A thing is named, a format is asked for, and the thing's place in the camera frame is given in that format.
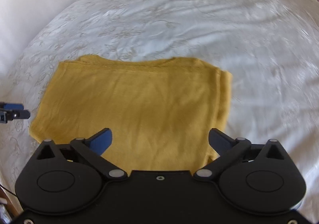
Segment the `yellow knit sweater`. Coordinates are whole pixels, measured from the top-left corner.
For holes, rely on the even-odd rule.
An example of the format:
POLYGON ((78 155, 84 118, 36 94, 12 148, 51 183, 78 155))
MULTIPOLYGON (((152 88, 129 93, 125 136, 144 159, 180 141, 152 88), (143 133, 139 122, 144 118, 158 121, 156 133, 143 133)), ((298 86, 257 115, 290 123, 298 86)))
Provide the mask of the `yellow knit sweater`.
POLYGON ((109 128, 103 157, 126 172, 194 172, 217 158, 208 134, 226 126, 231 83, 229 72, 196 58, 84 55, 59 64, 29 133, 62 144, 109 128))

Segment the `white embroidered bedspread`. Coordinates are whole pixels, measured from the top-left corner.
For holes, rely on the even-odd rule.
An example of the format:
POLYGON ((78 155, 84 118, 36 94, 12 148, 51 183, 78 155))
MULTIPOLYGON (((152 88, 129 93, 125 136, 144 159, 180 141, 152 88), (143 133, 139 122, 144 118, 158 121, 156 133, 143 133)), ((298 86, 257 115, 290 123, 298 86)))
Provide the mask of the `white embroidered bedspread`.
POLYGON ((318 221, 318 2, 76 0, 1 66, 1 100, 36 114, 58 63, 85 54, 142 61, 194 57, 229 71, 230 136, 278 139, 307 183, 318 221))

